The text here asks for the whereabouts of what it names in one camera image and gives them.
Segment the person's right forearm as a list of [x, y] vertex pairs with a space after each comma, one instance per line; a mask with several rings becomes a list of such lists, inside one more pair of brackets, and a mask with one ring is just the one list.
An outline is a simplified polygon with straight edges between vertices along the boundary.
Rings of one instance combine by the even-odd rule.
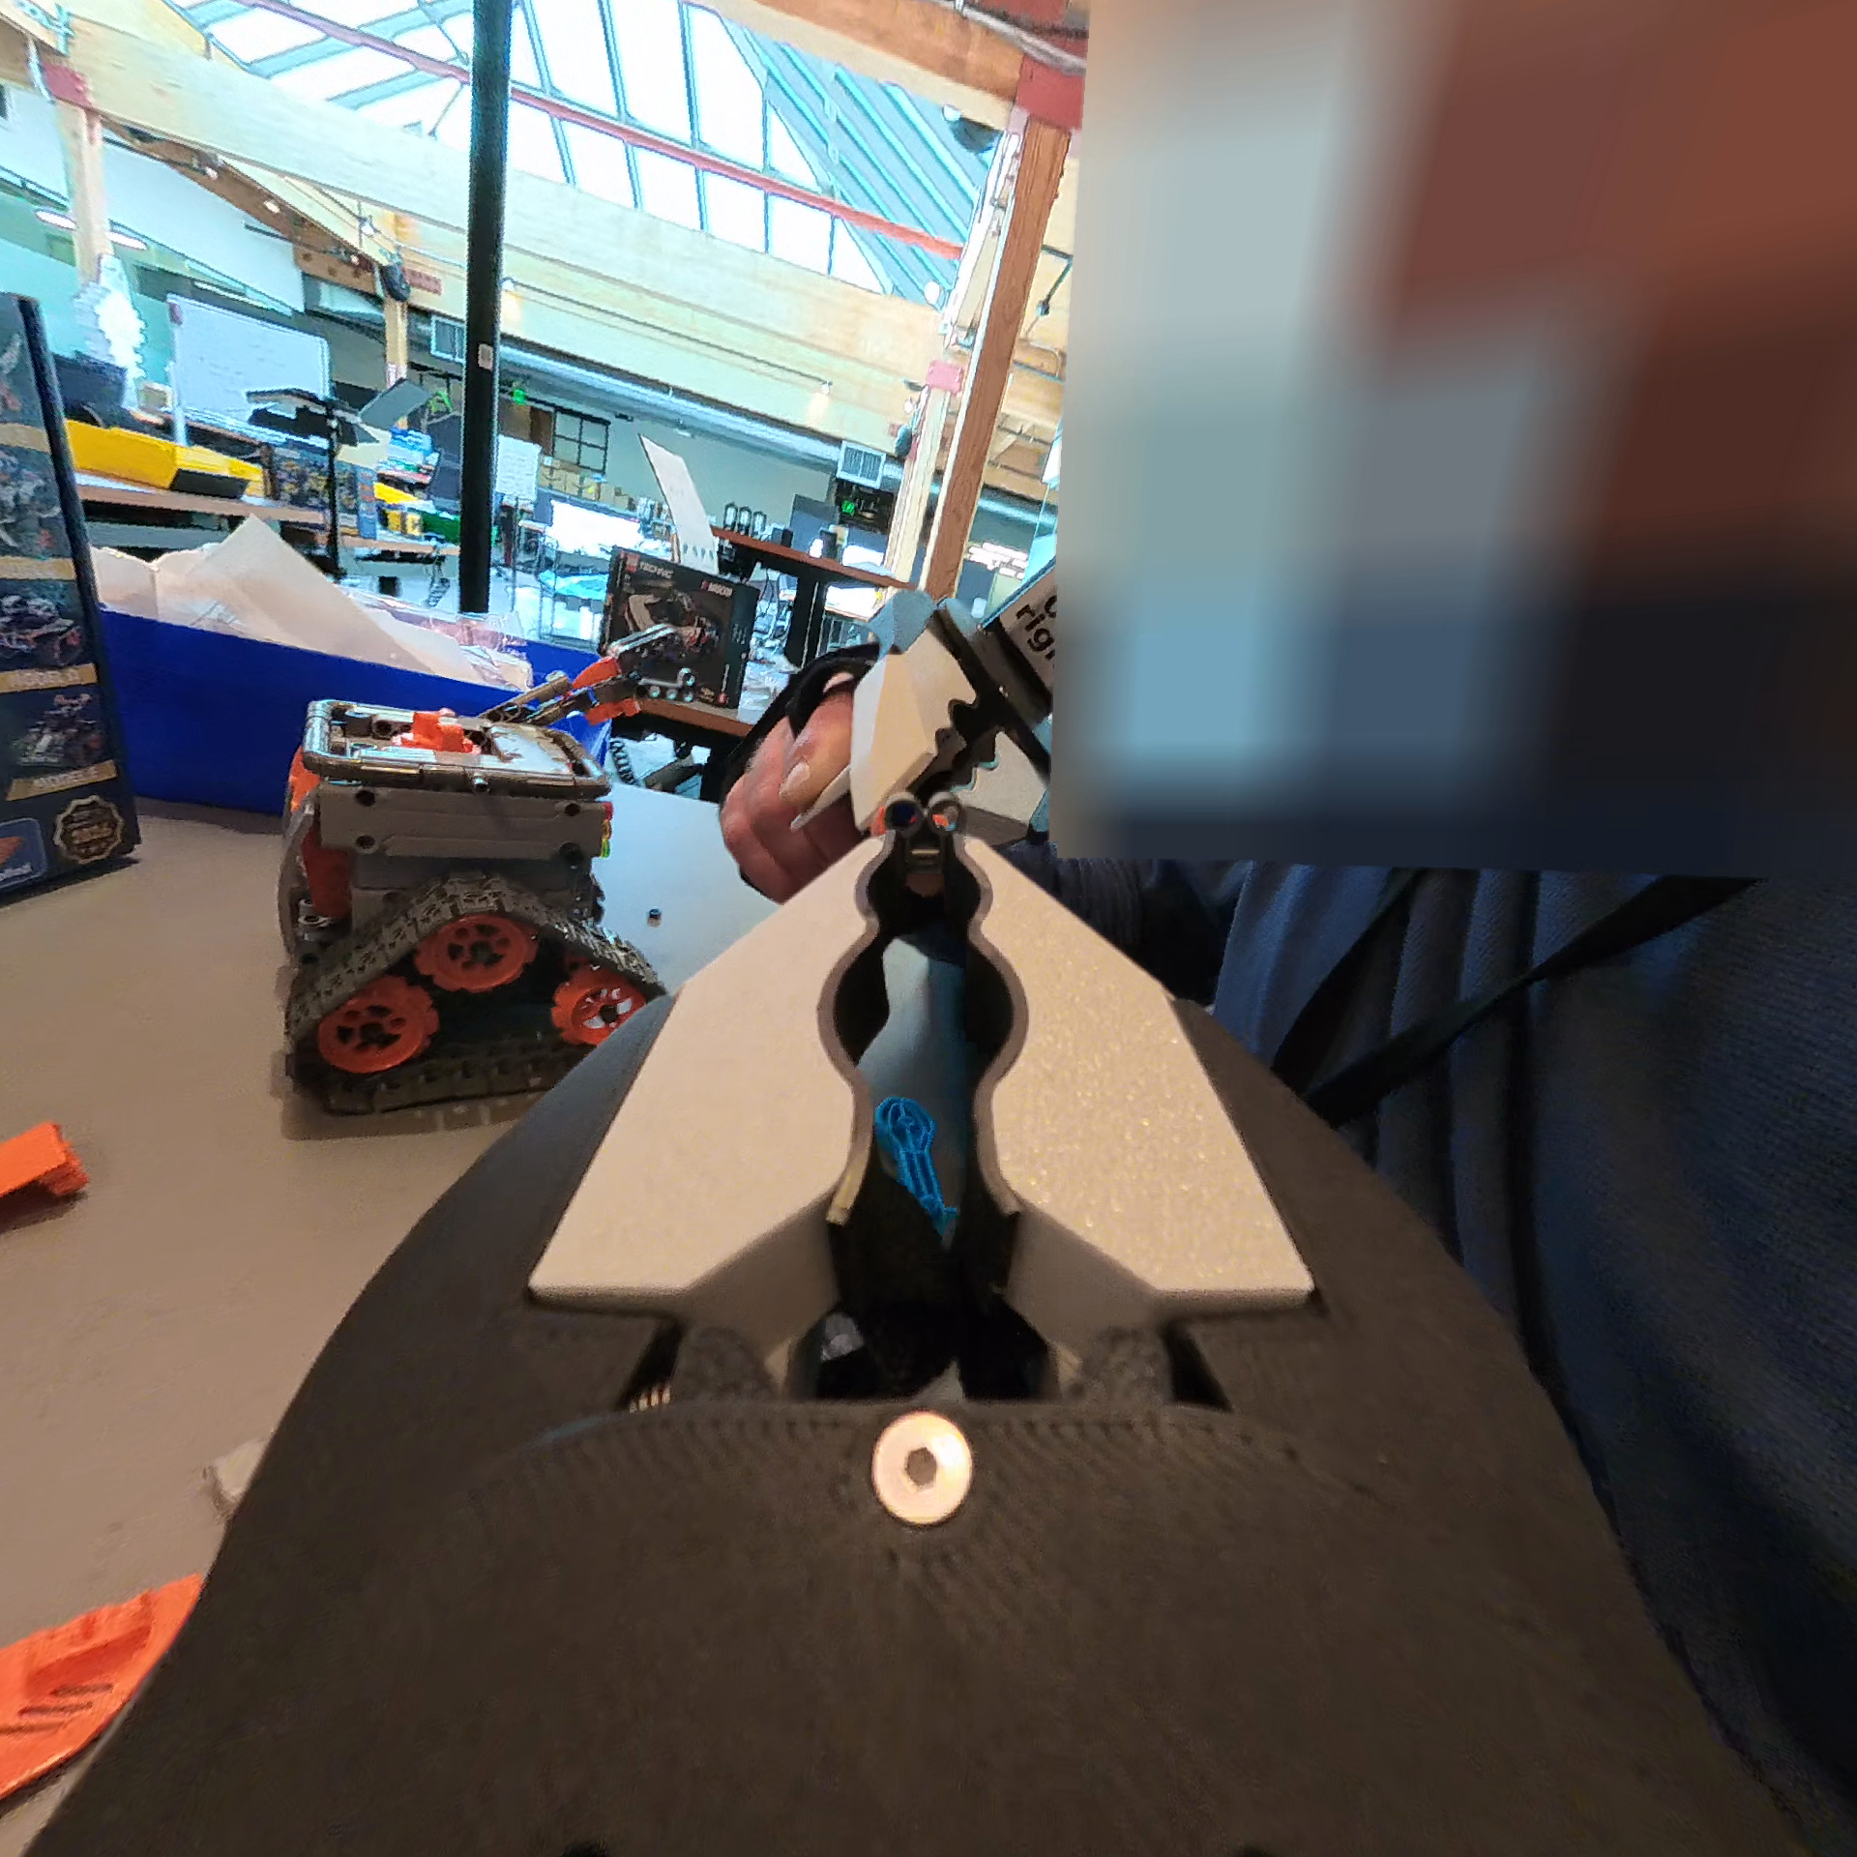
[[1248, 862], [1068, 859], [1049, 840], [1000, 847], [1000, 857], [1175, 997], [1215, 1000]]

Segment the person's right hand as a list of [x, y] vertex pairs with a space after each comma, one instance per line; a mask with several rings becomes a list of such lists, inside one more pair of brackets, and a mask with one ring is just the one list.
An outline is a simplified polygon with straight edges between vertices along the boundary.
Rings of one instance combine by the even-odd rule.
[[849, 767], [852, 680], [834, 675], [796, 732], [780, 718], [755, 744], [719, 807], [724, 844], [742, 881], [786, 903], [837, 859], [861, 847], [845, 799], [822, 804], [822, 792]]

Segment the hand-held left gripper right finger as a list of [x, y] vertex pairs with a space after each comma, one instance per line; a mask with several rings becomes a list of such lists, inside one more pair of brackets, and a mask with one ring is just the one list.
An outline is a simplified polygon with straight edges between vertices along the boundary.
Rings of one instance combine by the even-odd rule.
[[1301, 1306], [1310, 1269], [1173, 996], [1000, 854], [964, 840], [964, 871], [970, 951], [1007, 996], [977, 1160], [1013, 1315], [1076, 1362], [1103, 1332]]

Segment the blue storage bin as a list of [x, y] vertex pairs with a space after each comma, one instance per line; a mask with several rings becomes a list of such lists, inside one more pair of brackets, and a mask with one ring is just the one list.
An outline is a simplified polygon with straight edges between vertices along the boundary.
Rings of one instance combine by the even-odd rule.
[[279, 818], [313, 700], [480, 715], [502, 690], [100, 611], [139, 799]]

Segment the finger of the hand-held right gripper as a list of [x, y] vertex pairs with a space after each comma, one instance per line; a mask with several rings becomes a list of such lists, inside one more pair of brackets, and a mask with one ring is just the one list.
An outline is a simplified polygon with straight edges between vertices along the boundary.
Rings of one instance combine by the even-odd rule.
[[988, 847], [1012, 847], [1031, 837], [1049, 799], [1049, 774], [1042, 774], [1022, 744], [994, 731], [987, 739], [988, 754], [964, 739], [964, 731], [948, 731], [948, 792], [961, 807], [961, 833]]
[[948, 652], [888, 652], [852, 693], [849, 807], [859, 830], [940, 761], [958, 660]]

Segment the yellow storage bin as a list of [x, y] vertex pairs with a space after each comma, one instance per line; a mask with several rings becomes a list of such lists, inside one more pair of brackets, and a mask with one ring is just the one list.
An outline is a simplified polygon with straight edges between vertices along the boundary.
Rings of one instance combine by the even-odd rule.
[[266, 472], [225, 453], [177, 444], [173, 440], [129, 426], [65, 420], [69, 453], [78, 472], [115, 476], [160, 494], [209, 500], [266, 500]]

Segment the orange wedge panel brick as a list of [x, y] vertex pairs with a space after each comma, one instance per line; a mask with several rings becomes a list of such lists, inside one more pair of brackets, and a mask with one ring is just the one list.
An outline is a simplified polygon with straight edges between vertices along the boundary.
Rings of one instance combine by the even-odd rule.
[[0, 1151], [0, 1196], [46, 1193], [75, 1196], [87, 1188], [84, 1166], [53, 1122], [41, 1122], [2, 1140]]

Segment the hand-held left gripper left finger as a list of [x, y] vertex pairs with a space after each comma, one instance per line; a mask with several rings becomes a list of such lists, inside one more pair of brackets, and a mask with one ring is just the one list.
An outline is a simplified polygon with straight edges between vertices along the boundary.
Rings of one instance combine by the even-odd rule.
[[724, 1328], [811, 1393], [800, 1348], [841, 1299], [830, 1214], [872, 1155], [888, 849], [867, 840], [678, 990], [530, 1273], [543, 1306]]

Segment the blue robot kit box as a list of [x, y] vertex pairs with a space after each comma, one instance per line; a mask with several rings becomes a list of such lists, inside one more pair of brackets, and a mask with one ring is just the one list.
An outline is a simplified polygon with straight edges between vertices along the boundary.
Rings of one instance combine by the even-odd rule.
[[53, 358], [39, 303], [2, 293], [2, 900], [115, 867], [136, 840]]

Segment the black support pole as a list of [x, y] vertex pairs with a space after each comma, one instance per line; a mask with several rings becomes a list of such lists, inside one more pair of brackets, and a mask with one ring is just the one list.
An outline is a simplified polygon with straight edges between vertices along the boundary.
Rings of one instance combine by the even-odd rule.
[[499, 334], [513, 4], [473, 4], [469, 158], [469, 361], [461, 410], [457, 613], [489, 613], [499, 455]]

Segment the orange curved panel brick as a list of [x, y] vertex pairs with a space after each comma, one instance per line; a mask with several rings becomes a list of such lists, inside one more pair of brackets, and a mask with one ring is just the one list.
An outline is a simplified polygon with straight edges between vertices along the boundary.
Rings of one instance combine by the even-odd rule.
[[172, 1652], [203, 1582], [193, 1574], [2, 1650], [2, 1800], [112, 1727]]

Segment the black toy kit box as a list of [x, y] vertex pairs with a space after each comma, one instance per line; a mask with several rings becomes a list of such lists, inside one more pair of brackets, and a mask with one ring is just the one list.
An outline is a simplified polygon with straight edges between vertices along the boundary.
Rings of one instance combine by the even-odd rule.
[[609, 556], [600, 653], [659, 699], [737, 709], [755, 639], [750, 581], [682, 569], [637, 549]]

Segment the partly built toy robot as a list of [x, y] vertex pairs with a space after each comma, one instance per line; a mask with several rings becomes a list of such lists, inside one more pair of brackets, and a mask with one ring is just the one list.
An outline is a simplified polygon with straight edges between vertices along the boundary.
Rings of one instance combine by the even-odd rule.
[[600, 924], [612, 783], [559, 731], [637, 712], [628, 656], [477, 718], [311, 709], [279, 917], [289, 1074], [325, 1111], [543, 1094], [663, 996]]

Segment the light blue brick separator tool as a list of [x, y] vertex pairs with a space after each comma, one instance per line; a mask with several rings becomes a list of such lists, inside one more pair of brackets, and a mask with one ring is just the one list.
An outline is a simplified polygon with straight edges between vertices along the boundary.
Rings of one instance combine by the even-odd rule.
[[934, 1117], [930, 1110], [909, 1095], [888, 1095], [872, 1111], [872, 1132], [897, 1184], [917, 1199], [938, 1239], [952, 1239], [958, 1210], [940, 1193]]

